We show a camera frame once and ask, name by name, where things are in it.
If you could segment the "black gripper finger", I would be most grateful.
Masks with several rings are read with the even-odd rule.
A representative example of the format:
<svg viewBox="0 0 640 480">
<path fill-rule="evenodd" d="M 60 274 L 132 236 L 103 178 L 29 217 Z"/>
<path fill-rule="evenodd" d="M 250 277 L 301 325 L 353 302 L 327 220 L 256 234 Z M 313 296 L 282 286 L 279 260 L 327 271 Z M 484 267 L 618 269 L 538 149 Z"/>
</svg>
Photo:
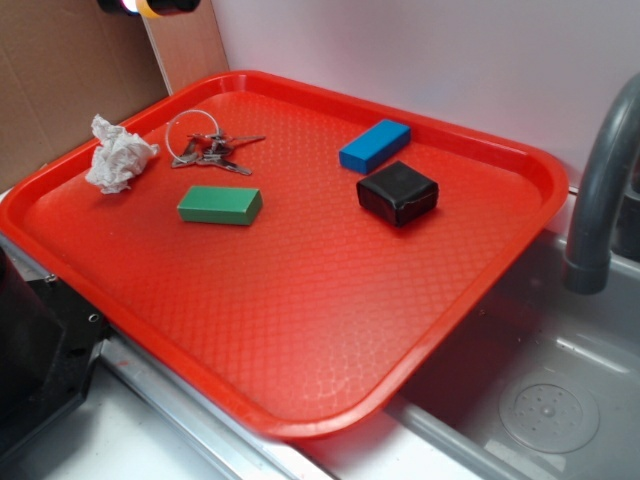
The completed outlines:
<svg viewBox="0 0 640 480">
<path fill-rule="evenodd" d="M 160 16 L 171 16 L 194 12 L 200 0 L 149 0 L 151 10 Z"/>
</svg>

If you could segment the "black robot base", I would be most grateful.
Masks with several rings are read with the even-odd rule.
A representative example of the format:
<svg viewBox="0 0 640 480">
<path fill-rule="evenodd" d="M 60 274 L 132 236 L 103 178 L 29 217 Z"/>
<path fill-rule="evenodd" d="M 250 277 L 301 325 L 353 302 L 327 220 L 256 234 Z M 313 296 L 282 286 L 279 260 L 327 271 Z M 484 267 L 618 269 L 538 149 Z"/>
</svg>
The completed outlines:
<svg viewBox="0 0 640 480">
<path fill-rule="evenodd" d="M 1 254 L 1 462 L 88 395 L 102 313 L 63 280 L 25 280 Z"/>
</svg>

